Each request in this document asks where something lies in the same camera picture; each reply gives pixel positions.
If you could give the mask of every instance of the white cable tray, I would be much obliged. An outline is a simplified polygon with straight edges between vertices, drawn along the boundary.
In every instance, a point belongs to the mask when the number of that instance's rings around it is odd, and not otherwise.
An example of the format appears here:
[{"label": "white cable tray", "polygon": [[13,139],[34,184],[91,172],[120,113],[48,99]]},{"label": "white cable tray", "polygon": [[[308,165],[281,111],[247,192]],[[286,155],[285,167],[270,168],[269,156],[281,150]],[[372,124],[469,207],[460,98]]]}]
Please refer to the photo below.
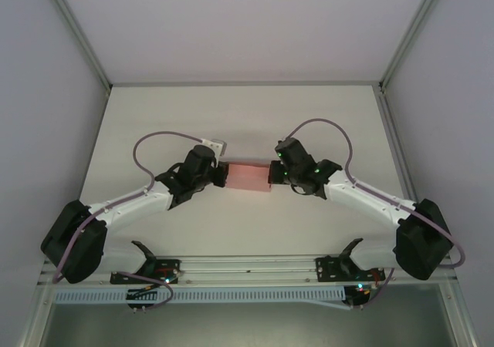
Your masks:
[{"label": "white cable tray", "polygon": [[[57,305],[117,305],[164,301],[167,289],[155,289],[156,295],[148,295],[138,301],[126,300],[127,288],[109,289],[59,289]],[[343,301],[345,291],[340,286],[321,287],[262,287],[262,288],[175,288],[171,303],[256,303],[256,302],[311,302]]]}]

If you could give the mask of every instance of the white panel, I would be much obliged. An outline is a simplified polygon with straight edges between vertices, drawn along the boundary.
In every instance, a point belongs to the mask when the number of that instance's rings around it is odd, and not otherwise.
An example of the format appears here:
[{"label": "white panel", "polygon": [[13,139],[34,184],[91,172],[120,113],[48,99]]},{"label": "white panel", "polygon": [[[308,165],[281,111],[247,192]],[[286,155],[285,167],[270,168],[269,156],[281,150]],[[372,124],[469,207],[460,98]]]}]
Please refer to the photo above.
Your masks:
[{"label": "white panel", "polygon": [[42,239],[77,198],[105,105],[50,0],[0,0],[0,345],[17,345]]},{"label": "white panel", "polygon": [[421,0],[67,0],[113,83],[378,80]]},{"label": "white panel", "polygon": [[[83,189],[85,204],[143,186],[132,161],[144,134],[175,130],[228,142],[226,158],[276,158],[277,140],[314,116],[341,124],[354,142],[352,171],[400,195],[391,152],[370,86],[230,86],[113,88]],[[313,124],[297,134],[316,160],[344,163],[340,133]],[[156,174],[184,159],[190,140],[157,136],[138,154]],[[117,235],[141,240],[156,255],[321,254],[341,251],[354,238],[386,232],[345,207],[301,197],[287,186],[271,193],[207,187],[171,211],[147,217]]]},{"label": "white panel", "polygon": [[484,346],[494,345],[494,0],[439,0],[391,83],[420,195],[436,201],[466,262],[457,274]]}]

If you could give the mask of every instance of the white table surface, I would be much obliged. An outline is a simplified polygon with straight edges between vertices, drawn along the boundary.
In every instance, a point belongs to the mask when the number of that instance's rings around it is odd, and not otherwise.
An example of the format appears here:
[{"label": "white table surface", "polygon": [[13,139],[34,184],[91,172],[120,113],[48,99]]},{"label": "white table surface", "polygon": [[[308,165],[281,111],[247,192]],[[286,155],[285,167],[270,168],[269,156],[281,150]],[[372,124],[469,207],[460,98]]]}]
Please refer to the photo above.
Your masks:
[{"label": "white table surface", "polygon": [[[134,166],[132,148],[158,130],[228,142],[225,158],[276,159],[274,147],[295,126],[314,117],[338,122],[354,144],[352,173],[402,196],[398,175],[371,86],[114,87],[96,142],[81,200],[109,200],[148,183]],[[344,164],[340,133],[310,124],[296,137],[316,160]],[[156,136],[138,156],[155,174],[181,162],[194,143]],[[333,254],[354,238],[390,234],[346,207],[294,194],[206,187],[192,200],[144,218],[118,232],[140,240],[156,255]]]}]

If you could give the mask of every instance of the pink block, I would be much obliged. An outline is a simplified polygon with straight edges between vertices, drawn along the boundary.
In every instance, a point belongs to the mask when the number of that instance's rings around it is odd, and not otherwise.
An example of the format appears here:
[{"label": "pink block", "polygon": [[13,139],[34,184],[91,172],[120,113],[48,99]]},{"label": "pink block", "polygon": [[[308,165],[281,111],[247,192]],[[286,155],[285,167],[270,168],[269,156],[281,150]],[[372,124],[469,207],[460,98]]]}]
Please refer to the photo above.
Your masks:
[{"label": "pink block", "polygon": [[232,189],[271,191],[269,166],[230,163],[226,187]]}]

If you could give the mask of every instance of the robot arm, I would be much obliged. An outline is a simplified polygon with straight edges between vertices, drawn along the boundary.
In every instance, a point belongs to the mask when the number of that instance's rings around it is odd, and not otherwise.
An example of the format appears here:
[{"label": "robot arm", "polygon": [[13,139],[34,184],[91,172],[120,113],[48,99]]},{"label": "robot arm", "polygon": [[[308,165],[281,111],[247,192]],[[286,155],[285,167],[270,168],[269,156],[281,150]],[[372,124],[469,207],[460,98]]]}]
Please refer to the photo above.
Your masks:
[{"label": "robot arm", "polygon": [[[140,242],[119,241],[112,234],[142,217],[183,204],[209,184],[224,187],[228,165],[218,158],[225,144],[207,140],[203,144],[206,146],[196,145],[183,163],[156,176],[148,187],[89,206],[79,200],[68,203],[43,240],[43,253],[59,266],[69,248],[61,271],[69,283],[82,281],[94,272],[151,275],[156,261],[152,253]],[[88,224],[81,230],[84,222]],[[80,234],[71,246],[78,230]]]},{"label": "robot arm", "polygon": [[272,184],[289,184],[298,194],[344,204],[389,229],[389,238],[353,240],[339,256],[343,272],[351,274],[399,264],[411,276],[426,280],[452,248],[447,238],[411,214],[425,216],[448,232],[434,202],[423,200],[417,204],[393,197],[347,176],[337,163],[329,160],[316,163],[292,137],[280,141],[275,151],[281,161],[271,163]]}]

